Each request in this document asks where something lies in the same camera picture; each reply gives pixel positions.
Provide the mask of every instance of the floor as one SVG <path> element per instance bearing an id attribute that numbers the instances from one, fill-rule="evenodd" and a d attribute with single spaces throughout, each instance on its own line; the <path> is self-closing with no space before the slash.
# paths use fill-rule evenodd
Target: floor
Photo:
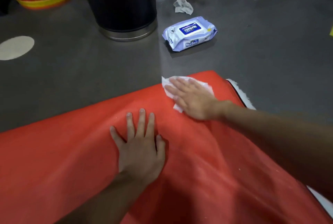
<path id="1" fill-rule="evenodd" d="M 333 0 L 187 0 L 219 32 L 178 53 L 161 36 L 190 18 L 174 1 L 156 0 L 158 29 L 132 43 L 103 37 L 86 0 L 45 11 L 12 2 L 0 42 L 26 35 L 35 46 L 0 61 L 0 132 L 203 70 L 238 82 L 257 109 L 333 121 Z"/>

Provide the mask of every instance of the forearm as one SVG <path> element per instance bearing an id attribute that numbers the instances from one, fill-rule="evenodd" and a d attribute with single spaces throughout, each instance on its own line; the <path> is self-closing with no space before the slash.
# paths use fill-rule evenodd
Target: forearm
<path id="1" fill-rule="evenodd" d="M 57 224 L 118 224 L 144 189 L 145 185 L 120 173 L 100 194 L 68 214 Z"/>
<path id="2" fill-rule="evenodd" d="M 219 103 L 219 119 L 243 133 L 295 178 L 333 200 L 333 130 Z"/>

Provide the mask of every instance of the wet wipes package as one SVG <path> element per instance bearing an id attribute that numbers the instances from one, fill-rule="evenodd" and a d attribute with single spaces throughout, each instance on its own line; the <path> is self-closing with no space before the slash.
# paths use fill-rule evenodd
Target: wet wipes package
<path id="1" fill-rule="evenodd" d="M 173 51 L 182 51 L 211 40 L 217 33 L 216 27 L 203 17 L 196 17 L 172 25 L 162 36 Z"/>

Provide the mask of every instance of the red vinyl surface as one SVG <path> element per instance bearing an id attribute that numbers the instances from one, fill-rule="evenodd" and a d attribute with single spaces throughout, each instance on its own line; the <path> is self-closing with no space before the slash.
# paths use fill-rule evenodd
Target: red vinyl surface
<path id="1" fill-rule="evenodd" d="M 191 76 L 242 106 L 215 72 Z M 156 115 L 166 164 L 123 224 L 332 223 L 305 186 L 243 135 L 173 105 L 159 84 L 1 133 L 0 223 L 52 223 L 105 188 L 118 172 L 109 127 L 126 138 L 126 113 L 137 121 L 139 108 Z"/>

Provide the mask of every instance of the black trash can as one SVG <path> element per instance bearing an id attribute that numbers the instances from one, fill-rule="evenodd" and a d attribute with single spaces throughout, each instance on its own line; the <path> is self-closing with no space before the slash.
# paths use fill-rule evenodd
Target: black trash can
<path id="1" fill-rule="evenodd" d="M 133 41 L 157 27 L 156 0 L 88 0 L 101 33 L 117 41 Z"/>

